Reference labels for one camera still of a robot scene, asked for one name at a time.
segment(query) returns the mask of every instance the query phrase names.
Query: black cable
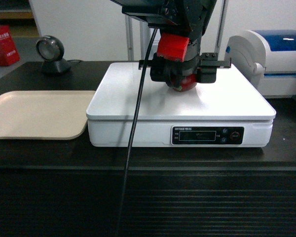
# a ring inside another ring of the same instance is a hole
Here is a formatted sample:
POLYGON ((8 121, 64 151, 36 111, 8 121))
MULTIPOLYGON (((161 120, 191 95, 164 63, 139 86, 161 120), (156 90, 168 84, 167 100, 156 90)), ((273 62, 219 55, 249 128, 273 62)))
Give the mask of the black cable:
POLYGON ((127 175, 128 175, 128 168, 129 168, 129 158, 130 158, 130 153, 132 150, 132 145, 133 145, 133 140, 134 140, 134 135, 135 135, 135 129, 136 129, 136 124, 137 124, 137 119, 138 119, 138 114, 139 114, 140 101, 142 98, 142 93, 143 93, 143 88, 144 88, 144 81, 145 81, 148 59, 149 59, 150 51, 152 48, 152 43, 154 41, 156 34, 157 34, 157 29, 154 29, 151 39, 150 39, 150 42, 149 42, 149 45, 148 45, 148 48, 147 48, 147 52, 146 52, 146 56, 145 56, 145 60, 144 60, 144 64, 143 64, 142 76, 140 78, 135 114, 134 114, 133 124, 132 124, 132 128, 131 128, 130 136, 129 136, 128 146, 127 146, 127 159, 126 159, 126 164, 125 164, 125 168, 124 168, 124 181, 123 181, 123 187, 122 187, 121 200, 120 200, 120 204, 119 204, 119 212, 118 212, 117 226, 116 226, 116 230, 115 230, 115 237, 118 237, 120 219, 121 219, 121 215, 122 215, 124 198, 125 198, 125 190, 126 190, 127 175))

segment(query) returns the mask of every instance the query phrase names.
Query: electronic scale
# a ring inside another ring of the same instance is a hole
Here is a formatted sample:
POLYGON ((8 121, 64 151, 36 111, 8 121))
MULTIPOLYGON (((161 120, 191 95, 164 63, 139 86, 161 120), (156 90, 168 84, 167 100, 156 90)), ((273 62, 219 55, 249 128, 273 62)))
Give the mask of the electronic scale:
MULTIPOLYGON (((86 111, 94 146, 128 145, 141 73, 138 63, 110 65, 86 111)), ((153 82, 147 69, 133 146, 263 147, 275 115, 234 65, 185 92, 153 82)))

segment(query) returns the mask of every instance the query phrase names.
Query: scale button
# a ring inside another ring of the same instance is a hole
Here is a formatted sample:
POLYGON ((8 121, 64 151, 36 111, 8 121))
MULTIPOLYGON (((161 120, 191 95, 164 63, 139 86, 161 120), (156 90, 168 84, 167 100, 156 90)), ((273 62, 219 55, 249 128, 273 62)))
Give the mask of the scale button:
POLYGON ((223 137, 223 138, 221 139, 221 143, 226 143, 226 142, 227 142, 227 138, 223 137))
POLYGON ((240 138, 240 133, 239 133, 239 132, 233 132, 233 133, 230 135, 230 139, 231 139, 232 141, 237 141, 237 140, 239 140, 239 138, 240 138))
POLYGON ((228 129, 227 129, 227 128, 224 128, 224 129, 222 130, 222 133, 223 133, 223 134, 227 134, 227 133, 228 133, 228 129))

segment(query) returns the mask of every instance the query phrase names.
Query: blue printer lid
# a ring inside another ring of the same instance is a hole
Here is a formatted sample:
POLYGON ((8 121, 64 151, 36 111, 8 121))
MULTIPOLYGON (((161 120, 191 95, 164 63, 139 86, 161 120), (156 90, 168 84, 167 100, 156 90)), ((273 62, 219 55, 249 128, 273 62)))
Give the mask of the blue printer lid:
POLYGON ((295 30, 254 31, 266 39, 271 51, 296 51, 295 30))

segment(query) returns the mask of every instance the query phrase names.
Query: floor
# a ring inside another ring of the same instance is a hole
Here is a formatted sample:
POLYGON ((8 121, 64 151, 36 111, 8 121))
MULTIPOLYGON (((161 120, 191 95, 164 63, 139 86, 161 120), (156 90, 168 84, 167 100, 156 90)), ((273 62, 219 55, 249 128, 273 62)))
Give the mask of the floor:
POLYGON ((38 31, 34 21, 0 21, 0 24, 8 24, 16 49, 20 55, 20 61, 8 67, 0 67, 0 78, 12 72, 25 62, 43 61, 36 52, 38 31))

